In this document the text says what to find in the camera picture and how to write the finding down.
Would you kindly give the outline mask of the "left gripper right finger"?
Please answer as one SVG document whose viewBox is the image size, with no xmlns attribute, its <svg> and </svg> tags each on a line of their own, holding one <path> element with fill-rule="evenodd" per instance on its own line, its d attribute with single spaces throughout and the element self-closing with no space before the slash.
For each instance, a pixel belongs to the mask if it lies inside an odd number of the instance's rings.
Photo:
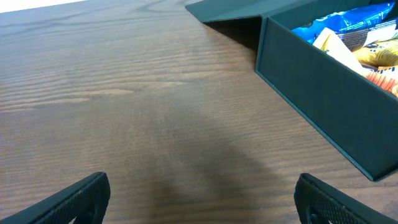
<svg viewBox="0 0 398 224">
<path fill-rule="evenodd" d="M 397 224 L 308 173 L 298 178 L 294 201 L 301 224 Z"/>
</svg>

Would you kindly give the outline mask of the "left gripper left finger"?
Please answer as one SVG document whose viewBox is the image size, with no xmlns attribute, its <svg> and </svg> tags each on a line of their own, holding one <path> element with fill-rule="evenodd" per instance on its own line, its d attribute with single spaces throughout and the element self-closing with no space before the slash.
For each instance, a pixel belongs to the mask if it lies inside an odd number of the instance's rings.
<svg viewBox="0 0 398 224">
<path fill-rule="evenodd" d="M 95 172 L 50 197 L 1 220 L 2 224 L 102 224 L 111 196 L 104 172 Z"/>
</svg>

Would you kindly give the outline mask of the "dark green box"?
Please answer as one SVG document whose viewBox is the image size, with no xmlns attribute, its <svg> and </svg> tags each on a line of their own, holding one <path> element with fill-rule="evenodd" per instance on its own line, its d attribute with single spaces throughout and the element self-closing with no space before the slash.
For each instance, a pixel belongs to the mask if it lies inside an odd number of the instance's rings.
<svg viewBox="0 0 398 224">
<path fill-rule="evenodd" d="M 200 22 L 259 29 L 256 73 L 369 180 L 397 171 L 397 98 L 293 33 L 365 0 L 200 1 Z"/>
</svg>

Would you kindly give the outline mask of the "yellow Hacks candy bag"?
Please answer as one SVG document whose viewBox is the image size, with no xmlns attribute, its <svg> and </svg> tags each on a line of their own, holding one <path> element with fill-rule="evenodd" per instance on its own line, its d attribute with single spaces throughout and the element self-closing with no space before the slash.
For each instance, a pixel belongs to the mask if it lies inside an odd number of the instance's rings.
<svg viewBox="0 0 398 224">
<path fill-rule="evenodd" d="M 373 67 L 397 65 L 397 39 L 373 42 L 353 52 L 360 63 Z"/>
</svg>

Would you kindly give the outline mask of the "blue Oreo cookie pack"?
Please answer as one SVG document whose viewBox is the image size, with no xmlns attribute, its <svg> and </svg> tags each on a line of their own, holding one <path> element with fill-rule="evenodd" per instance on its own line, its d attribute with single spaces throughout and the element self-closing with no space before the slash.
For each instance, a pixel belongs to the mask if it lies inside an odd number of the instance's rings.
<svg viewBox="0 0 398 224">
<path fill-rule="evenodd" d="M 292 32 L 312 44 L 324 28 L 329 28 L 335 32 L 345 32 L 380 24 L 392 11 L 394 5 L 394 1 L 388 1 L 382 4 L 334 12 L 315 19 L 309 26 L 295 28 Z"/>
</svg>

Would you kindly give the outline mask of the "yellow orange snack packet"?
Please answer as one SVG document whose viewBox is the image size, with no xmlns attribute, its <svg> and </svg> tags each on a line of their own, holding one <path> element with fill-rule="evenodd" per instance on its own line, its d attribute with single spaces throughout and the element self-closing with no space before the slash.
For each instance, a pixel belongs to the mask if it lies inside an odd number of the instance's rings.
<svg viewBox="0 0 398 224">
<path fill-rule="evenodd" d="M 397 95 L 397 65 L 393 67 L 373 67 L 360 63 L 354 53 L 328 28 L 322 30 L 315 39 L 313 46 L 383 90 Z"/>
</svg>

